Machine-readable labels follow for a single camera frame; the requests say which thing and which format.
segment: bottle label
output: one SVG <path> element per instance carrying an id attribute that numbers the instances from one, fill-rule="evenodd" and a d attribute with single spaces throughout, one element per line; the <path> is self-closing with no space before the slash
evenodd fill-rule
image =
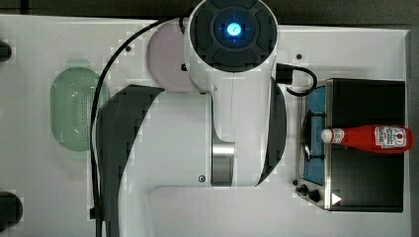
<path id="1" fill-rule="evenodd" d="M 406 131 L 401 127 L 376 127 L 376 145 L 381 149 L 403 147 L 406 145 Z"/>
<path id="2" fill-rule="evenodd" d="M 331 142 L 340 144 L 342 142 L 343 137 L 345 136 L 345 131 L 341 128 L 333 128 L 332 130 L 333 136 Z"/>

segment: ketchup bottle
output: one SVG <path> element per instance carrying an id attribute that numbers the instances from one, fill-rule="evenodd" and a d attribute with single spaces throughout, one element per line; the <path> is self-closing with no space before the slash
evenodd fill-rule
<path id="1" fill-rule="evenodd" d="M 331 128 L 321 132 L 325 143 L 351 146 L 375 153 L 400 154 L 413 145 L 413 133 L 400 125 L 363 125 Z"/>

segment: black knob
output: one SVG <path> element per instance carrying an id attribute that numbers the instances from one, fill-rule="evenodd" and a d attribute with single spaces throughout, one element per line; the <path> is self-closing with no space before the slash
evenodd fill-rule
<path id="1" fill-rule="evenodd" d="M 0 192 L 0 232 L 16 225 L 22 218 L 23 206 L 17 196 Z"/>
<path id="2" fill-rule="evenodd" d="M 301 185 L 299 188 L 296 188 L 295 190 L 299 192 L 302 196 L 306 196 L 308 192 L 308 187 L 306 185 Z"/>
<path id="3" fill-rule="evenodd" d="M 5 62 L 9 60 L 12 56 L 12 48 L 9 44 L 0 40 L 0 62 Z"/>
<path id="4" fill-rule="evenodd" d="M 320 192 L 318 190 L 313 190 L 307 193 L 308 197 L 312 199 L 314 202 L 320 201 Z"/>

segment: blue light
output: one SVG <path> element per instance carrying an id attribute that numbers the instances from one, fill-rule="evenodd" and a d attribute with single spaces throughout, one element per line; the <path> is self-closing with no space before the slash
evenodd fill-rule
<path id="1" fill-rule="evenodd" d="M 227 27 L 227 32 L 232 36 L 236 37 L 241 33 L 241 27 L 237 23 L 231 23 Z"/>

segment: black panel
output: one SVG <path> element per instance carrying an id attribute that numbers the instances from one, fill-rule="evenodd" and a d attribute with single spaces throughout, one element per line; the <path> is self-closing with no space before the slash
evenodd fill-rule
<path id="1" fill-rule="evenodd" d="M 107 236 L 119 237 L 118 196 L 136 134 L 160 88 L 129 85 L 98 112 L 96 149 L 101 175 L 102 213 Z"/>
<path id="2" fill-rule="evenodd" d="M 231 23 L 240 26 L 237 36 L 227 31 Z M 259 66 L 272 53 L 278 35 L 274 16 L 259 1 L 204 2 L 192 19 L 190 29 L 192 45 L 198 56 L 208 65 L 228 72 L 242 72 Z M 222 57 L 219 56 L 220 49 L 223 50 Z M 249 55 L 252 57 L 238 62 L 230 60 Z"/>
<path id="3" fill-rule="evenodd" d="M 271 106 L 269 117 L 268 147 L 261 178 L 261 184 L 275 169 L 284 154 L 287 137 L 287 112 L 283 92 L 274 78 L 271 85 Z"/>
<path id="4" fill-rule="evenodd" d="M 212 18 L 212 12 L 208 9 L 200 9 L 197 13 L 196 18 L 196 31 L 197 35 L 202 36 L 197 41 L 198 46 L 205 50 L 212 45 L 212 38 L 210 37 L 210 20 Z"/>
<path id="5" fill-rule="evenodd" d="M 261 11 L 256 14 L 256 19 L 259 22 L 260 32 L 256 43 L 263 49 L 268 50 L 269 47 L 274 47 L 273 32 L 276 30 L 275 21 L 267 12 Z"/>
<path id="6" fill-rule="evenodd" d="M 404 82 L 334 80 L 332 127 L 404 125 Z M 382 155 L 333 145 L 331 210 L 402 211 L 403 154 Z"/>
<path id="7" fill-rule="evenodd" d="M 228 52 L 224 49 L 219 49 L 212 57 L 214 63 L 222 64 L 221 66 L 230 67 L 245 67 L 246 65 L 256 62 L 255 53 L 250 50 L 241 52 Z"/>
<path id="8" fill-rule="evenodd" d="M 256 0 L 211 0 L 212 4 L 217 8 L 228 6 L 238 6 L 250 9 L 255 5 Z"/>

